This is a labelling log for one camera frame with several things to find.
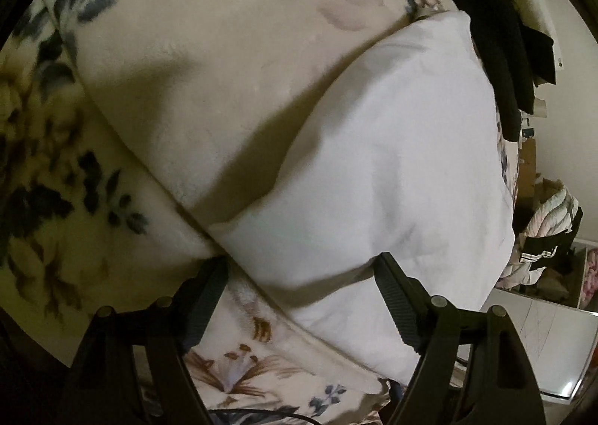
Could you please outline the white t-shirt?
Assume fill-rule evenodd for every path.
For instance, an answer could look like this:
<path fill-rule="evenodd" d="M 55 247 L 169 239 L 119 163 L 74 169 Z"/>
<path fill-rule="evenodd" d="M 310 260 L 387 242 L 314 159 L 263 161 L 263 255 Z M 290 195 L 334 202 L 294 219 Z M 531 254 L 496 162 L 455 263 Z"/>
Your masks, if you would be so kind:
<path fill-rule="evenodd" d="M 417 21 L 356 59 L 316 103 L 274 187 L 210 235 L 297 325 L 406 382 L 373 278 L 387 252 L 431 295 L 479 309 L 514 245 L 494 91 L 469 17 Z"/>

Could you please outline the black clothes on bed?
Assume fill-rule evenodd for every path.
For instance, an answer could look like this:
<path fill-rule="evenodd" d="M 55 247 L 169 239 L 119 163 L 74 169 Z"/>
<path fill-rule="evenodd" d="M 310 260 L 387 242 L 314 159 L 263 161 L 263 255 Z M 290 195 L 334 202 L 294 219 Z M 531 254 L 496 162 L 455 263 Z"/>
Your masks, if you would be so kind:
<path fill-rule="evenodd" d="M 521 113 L 533 112 L 534 87 L 557 83 L 554 41 L 526 26 L 514 0 L 453 0 L 470 30 L 494 89 L 503 137 L 518 142 Z"/>

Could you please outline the white wardrobe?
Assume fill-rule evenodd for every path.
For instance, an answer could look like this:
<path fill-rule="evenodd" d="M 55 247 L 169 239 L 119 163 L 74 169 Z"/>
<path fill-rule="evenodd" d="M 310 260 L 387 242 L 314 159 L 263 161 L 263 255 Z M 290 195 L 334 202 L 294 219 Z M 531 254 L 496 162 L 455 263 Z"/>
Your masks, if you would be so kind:
<path fill-rule="evenodd" d="M 485 311 L 493 305 L 507 310 L 531 362 L 542 399 L 547 402 L 573 401 L 597 344 L 597 314 L 581 308 L 587 258 L 596 247 L 587 240 L 574 241 L 578 268 L 565 280 L 573 288 L 564 304 L 493 289 L 483 306 Z"/>

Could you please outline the black striped jacket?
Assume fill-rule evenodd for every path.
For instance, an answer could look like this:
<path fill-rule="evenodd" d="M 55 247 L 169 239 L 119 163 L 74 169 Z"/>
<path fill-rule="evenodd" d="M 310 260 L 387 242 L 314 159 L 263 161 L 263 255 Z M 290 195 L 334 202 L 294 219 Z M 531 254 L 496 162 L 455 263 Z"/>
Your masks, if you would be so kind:
<path fill-rule="evenodd" d="M 572 246 L 583 215 L 581 206 L 566 209 L 563 216 L 546 215 L 543 219 L 537 212 L 521 234 L 523 240 L 519 244 L 517 262 L 526 265 L 528 271 L 551 268 L 561 275 L 572 273 Z"/>

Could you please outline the pink blanket on shelf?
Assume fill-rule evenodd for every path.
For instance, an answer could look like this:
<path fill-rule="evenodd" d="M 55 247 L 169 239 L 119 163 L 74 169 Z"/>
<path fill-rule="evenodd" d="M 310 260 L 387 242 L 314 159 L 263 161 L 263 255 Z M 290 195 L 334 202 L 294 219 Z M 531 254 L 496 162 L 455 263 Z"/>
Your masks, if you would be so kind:
<path fill-rule="evenodd" d="M 597 252 L 598 249 L 592 249 L 587 255 L 587 268 L 581 291 L 581 309 L 586 309 L 598 288 Z"/>

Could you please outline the white puffer jacket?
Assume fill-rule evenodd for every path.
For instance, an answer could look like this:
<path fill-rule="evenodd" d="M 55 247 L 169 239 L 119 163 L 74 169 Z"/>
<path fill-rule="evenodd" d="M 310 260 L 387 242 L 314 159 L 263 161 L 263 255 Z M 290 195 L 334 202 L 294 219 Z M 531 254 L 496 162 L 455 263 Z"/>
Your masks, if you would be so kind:
<path fill-rule="evenodd" d="M 554 267 L 577 236 L 583 208 L 561 181 L 548 186 L 549 195 L 534 209 L 533 215 L 516 237 L 511 258 L 496 288 L 511 289 L 537 284 L 542 273 Z"/>

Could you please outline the large cardboard box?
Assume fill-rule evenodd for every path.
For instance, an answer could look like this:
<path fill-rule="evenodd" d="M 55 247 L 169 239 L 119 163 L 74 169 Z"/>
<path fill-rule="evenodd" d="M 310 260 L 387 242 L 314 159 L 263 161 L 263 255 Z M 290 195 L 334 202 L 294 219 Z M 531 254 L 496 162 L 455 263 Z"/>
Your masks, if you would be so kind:
<path fill-rule="evenodd" d="M 536 209 L 563 188 L 564 184 L 561 180 L 544 178 L 537 171 L 536 140 L 524 139 L 519 151 L 518 192 L 515 208 Z"/>

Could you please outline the floral bed quilt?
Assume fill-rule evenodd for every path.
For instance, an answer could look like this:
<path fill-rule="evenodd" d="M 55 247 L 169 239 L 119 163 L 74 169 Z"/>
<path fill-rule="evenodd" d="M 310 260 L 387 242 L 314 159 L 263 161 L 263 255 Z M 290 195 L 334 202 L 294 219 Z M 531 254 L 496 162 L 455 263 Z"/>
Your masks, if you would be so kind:
<path fill-rule="evenodd" d="M 70 365 L 94 313 L 225 257 L 185 354 L 219 424 L 374 424 L 388 382 L 294 323 L 210 235 L 275 185 L 316 103 L 453 0 L 33 0 L 1 50 L 1 307 Z"/>

